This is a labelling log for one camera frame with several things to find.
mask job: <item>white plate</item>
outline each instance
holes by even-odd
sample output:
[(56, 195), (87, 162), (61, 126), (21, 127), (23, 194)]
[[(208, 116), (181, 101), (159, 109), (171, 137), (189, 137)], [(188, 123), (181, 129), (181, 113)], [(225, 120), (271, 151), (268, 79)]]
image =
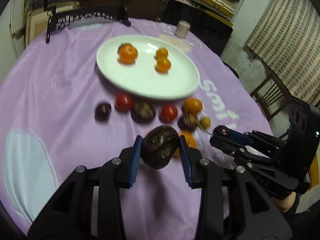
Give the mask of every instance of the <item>white plate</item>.
[[(118, 62), (118, 47), (131, 43), (138, 50), (133, 65)], [(154, 56), (165, 47), (171, 61), (167, 74), (155, 70)], [(154, 99), (179, 99), (193, 94), (200, 75), (196, 65), (180, 49), (157, 38), (143, 35), (123, 35), (105, 41), (98, 49), (97, 64), (101, 73), (114, 85), (136, 95)]]

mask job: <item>wrist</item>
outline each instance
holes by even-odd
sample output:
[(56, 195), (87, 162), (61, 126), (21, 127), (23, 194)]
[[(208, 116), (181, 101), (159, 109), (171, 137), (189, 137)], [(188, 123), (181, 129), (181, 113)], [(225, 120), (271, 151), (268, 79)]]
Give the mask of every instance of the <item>wrist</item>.
[(271, 200), (276, 205), (276, 207), (279, 209), (281, 213), (285, 213), (292, 208), (295, 200), (296, 200), (296, 193), (292, 192), (289, 196), (287, 196), (285, 199), (278, 199), (275, 197), (272, 197)]

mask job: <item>patterned curtain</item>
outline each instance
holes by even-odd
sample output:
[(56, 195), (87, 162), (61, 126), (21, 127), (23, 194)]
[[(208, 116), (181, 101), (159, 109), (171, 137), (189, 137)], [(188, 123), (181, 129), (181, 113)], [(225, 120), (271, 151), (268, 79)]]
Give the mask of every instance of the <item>patterned curtain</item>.
[(320, 18), (310, 0), (271, 0), (247, 40), (290, 93), (320, 100)]

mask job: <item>tomato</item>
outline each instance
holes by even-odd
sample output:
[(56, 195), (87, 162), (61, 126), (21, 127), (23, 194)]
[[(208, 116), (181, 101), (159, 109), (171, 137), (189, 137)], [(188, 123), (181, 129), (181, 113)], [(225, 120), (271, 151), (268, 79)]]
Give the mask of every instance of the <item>tomato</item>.
[(157, 58), (157, 70), (161, 73), (167, 72), (171, 67), (171, 62), (166, 57)]
[(204, 116), (200, 119), (200, 125), (203, 129), (208, 129), (211, 126), (211, 119), (208, 116)]
[(188, 98), (183, 105), (187, 113), (198, 114), (202, 110), (202, 103), (196, 98)]
[(178, 115), (178, 110), (174, 105), (166, 105), (162, 108), (160, 117), (164, 122), (172, 122)]
[(131, 44), (124, 44), (118, 49), (120, 61), (126, 64), (134, 63), (138, 57), (137, 49)]
[[(197, 147), (197, 142), (196, 142), (196, 140), (194, 139), (194, 137), (192, 136), (192, 134), (190, 132), (181, 131), (179, 133), (179, 136), (180, 135), (184, 135), (184, 138), (186, 139), (186, 142), (187, 142), (187, 144), (188, 144), (188, 146), (190, 148), (196, 148)], [(173, 157), (175, 157), (175, 158), (179, 158), (180, 157), (179, 148), (174, 152)]]
[(121, 93), (116, 96), (115, 107), (118, 111), (127, 112), (132, 106), (133, 101), (129, 95)]
[(166, 48), (159, 48), (156, 52), (156, 57), (167, 57), (169, 52)]

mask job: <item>purple tablecloth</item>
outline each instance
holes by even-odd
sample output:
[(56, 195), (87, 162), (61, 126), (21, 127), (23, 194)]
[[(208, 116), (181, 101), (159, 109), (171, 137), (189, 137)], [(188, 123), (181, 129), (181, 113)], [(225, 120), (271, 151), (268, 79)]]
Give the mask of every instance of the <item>purple tablecloth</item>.
[[(53, 34), (49, 44), (43, 34), (27, 47), (3, 81), (0, 199), (24, 233), (76, 166), (102, 166), (132, 146), (137, 135), (145, 136), (161, 124), (155, 118), (139, 125), (129, 113), (116, 111), (107, 123), (95, 121), (97, 103), (107, 100), (113, 105), (119, 92), (96, 66), (98, 47), (111, 37), (139, 33), (176, 44), (199, 70), (201, 84), (194, 96), (203, 102), (202, 114), (211, 117), (212, 128), (223, 124), (241, 133), (271, 134), (267, 120), (238, 79), (192, 33), (179, 40), (173, 37), (174, 26), (131, 21), (130, 28), (111, 22), (64, 29)], [(154, 104), (159, 113), (161, 103)], [(180, 109), (182, 100), (174, 104)], [(180, 131), (176, 122), (172, 126)], [(223, 167), (235, 167), (232, 157), (210, 146), (210, 136), (198, 130), (194, 137), (204, 157)], [(172, 159), (162, 170), (141, 162), (133, 188), (121, 190), (127, 239), (193, 239), (200, 194), (188, 187), (179, 160)]]

